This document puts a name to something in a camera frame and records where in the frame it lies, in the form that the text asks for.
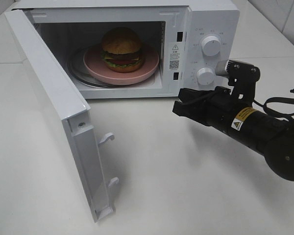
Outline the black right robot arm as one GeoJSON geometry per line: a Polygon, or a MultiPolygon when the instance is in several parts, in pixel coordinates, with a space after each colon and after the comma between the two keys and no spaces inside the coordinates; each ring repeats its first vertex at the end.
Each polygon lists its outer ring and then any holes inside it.
{"type": "Polygon", "coordinates": [[[253,109],[230,90],[183,88],[173,112],[205,126],[212,126],[264,156],[270,169],[283,179],[294,181],[294,121],[279,120],[253,109]]]}

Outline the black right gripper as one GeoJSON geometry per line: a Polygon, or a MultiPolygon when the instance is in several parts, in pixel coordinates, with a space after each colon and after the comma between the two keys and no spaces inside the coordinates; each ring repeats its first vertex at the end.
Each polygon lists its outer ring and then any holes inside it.
{"type": "Polygon", "coordinates": [[[230,92],[229,88],[220,86],[214,91],[182,88],[178,94],[181,102],[174,102],[172,112],[179,117],[189,118],[205,126],[211,126],[224,134],[228,134],[228,129],[231,126],[230,119],[233,117],[231,112],[234,107],[230,92]],[[202,101],[199,107],[184,104],[200,100],[202,101]]]}

